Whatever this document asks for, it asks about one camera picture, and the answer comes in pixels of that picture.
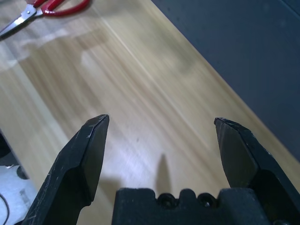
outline wooden table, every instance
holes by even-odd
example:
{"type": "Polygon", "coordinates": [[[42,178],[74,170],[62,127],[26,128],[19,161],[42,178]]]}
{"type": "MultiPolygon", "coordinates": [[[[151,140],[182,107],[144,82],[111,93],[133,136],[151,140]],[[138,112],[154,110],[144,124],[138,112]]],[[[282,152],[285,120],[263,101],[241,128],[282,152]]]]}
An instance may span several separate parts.
{"type": "MultiPolygon", "coordinates": [[[[0,26],[24,7],[1,1],[0,26]]],[[[150,0],[94,1],[0,42],[0,128],[37,188],[81,125],[104,113],[100,182],[78,224],[110,224],[120,187],[229,187],[217,116],[251,129],[300,190],[300,164],[150,0]]]]}

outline screw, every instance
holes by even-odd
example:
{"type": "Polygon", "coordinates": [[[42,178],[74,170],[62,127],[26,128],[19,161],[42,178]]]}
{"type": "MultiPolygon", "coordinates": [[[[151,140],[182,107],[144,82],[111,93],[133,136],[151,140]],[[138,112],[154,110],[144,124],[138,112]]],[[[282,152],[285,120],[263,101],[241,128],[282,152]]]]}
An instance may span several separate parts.
{"type": "Polygon", "coordinates": [[[158,197],[157,203],[163,208],[171,210],[178,205],[178,200],[173,195],[164,193],[158,197]]]}
{"type": "Polygon", "coordinates": [[[217,200],[211,194],[208,194],[208,193],[199,194],[197,200],[205,208],[216,208],[217,207],[217,200]]]}

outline red scissors handle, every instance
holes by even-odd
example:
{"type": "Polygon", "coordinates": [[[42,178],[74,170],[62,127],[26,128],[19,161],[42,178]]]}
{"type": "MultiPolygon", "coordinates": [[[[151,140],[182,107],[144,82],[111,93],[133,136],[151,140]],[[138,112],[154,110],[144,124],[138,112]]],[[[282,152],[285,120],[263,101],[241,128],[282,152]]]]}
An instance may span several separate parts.
{"type": "Polygon", "coordinates": [[[88,6],[90,3],[90,0],[83,0],[81,3],[79,3],[77,6],[74,6],[72,8],[68,8],[61,11],[54,11],[56,7],[58,7],[64,0],[36,0],[33,3],[33,7],[37,8],[41,6],[41,10],[43,12],[43,15],[45,16],[64,16],[64,15],[70,15],[74,13],[78,13],[79,11],[83,10],[88,6]]]}

